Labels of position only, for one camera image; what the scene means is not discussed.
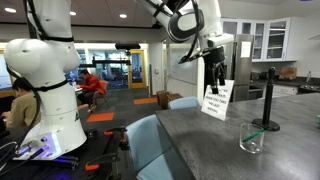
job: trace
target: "gray countertop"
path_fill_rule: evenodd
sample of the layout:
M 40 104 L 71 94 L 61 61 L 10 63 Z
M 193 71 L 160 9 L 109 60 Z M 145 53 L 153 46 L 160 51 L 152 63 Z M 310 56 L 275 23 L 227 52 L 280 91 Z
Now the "gray countertop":
M 266 85 L 268 80 L 253 80 L 250 83 L 250 86 L 262 86 Z M 300 87 L 302 85 L 305 85 L 305 81 L 281 81 L 281 80 L 274 80 L 275 85 L 284 85 L 284 86 L 295 86 Z
M 230 103 L 226 121 L 200 108 L 158 111 L 195 179 L 320 179 L 319 94 L 273 99 L 270 119 L 280 131 L 266 132 L 263 152 L 239 147 L 240 125 L 262 118 L 263 100 Z

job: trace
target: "black pole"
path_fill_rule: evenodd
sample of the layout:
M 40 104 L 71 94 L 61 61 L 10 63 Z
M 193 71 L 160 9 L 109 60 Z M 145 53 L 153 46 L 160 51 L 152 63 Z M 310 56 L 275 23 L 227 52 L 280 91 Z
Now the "black pole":
M 266 89 L 266 97 L 264 100 L 264 109 L 263 109 L 263 118 L 254 119 L 252 124 L 258 125 L 267 131 L 279 131 L 280 126 L 278 123 L 270 121 L 270 111 L 271 111 L 271 102 L 272 102 L 272 93 L 273 93 L 273 79 L 275 74 L 275 68 L 271 67 L 269 69 L 269 78 Z

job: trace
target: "stainless steel refrigerator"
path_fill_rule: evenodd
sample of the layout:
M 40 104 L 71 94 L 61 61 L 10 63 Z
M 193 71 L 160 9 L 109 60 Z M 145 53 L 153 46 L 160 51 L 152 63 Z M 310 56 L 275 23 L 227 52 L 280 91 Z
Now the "stainless steel refrigerator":
M 225 45 L 226 79 L 234 80 L 231 102 L 249 98 L 254 36 L 235 35 L 233 43 Z

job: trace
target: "chair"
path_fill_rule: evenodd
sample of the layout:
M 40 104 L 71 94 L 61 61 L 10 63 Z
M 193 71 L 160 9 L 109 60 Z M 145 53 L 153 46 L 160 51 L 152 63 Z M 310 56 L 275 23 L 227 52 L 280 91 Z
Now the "chair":
M 108 102 L 107 102 L 107 87 L 108 87 L 108 81 L 104 81 L 104 80 L 100 80 L 99 81 L 101 87 L 104 90 L 104 94 L 100 94 L 98 91 L 96 91 L 93 95 L 93 105 L 97 105 L 97 99 L 103 99 L 104 102 L 106 103 L 107 106 L 109 106 Z
M 181 108 L 199 107 L 199 106 L 200 106 L 200 103 L 198 99 L 194 96 L 175 99 L 168 103 L 169 109 L 181 109 Z
M 156 115 L 142 118 L 126 129 L 138 179 L 191 179 Z

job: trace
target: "person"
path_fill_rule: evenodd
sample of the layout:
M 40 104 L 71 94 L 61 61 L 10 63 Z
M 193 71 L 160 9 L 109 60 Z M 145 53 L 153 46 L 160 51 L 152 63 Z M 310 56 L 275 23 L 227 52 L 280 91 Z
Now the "person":
M 77 97 L 82 104 L 88 104 L 88 113 L 92 113 L 96 110 L 96 102 L 93 100 L 94 93 L 98 91 L 100 94 L 104 94 L 104 90 L 100 85 L 99 79 L 90 74 L 86 69 L 80 71 L 80 76 L 84 80 L 83 85 L 77 85 L 77 88 L 82 88 L 82 93 Z
M 31 124 L 37 110 L 36 98 L 31 87 L 18 78 L 14 81 L 12 89 L 16 90 L 18 97 L 11 104 L 11 111 L 3 112 L 1 117 L 6 119 L 6 127 L 27 127 Z M 34 126 L 41 120 L 40 112 Z

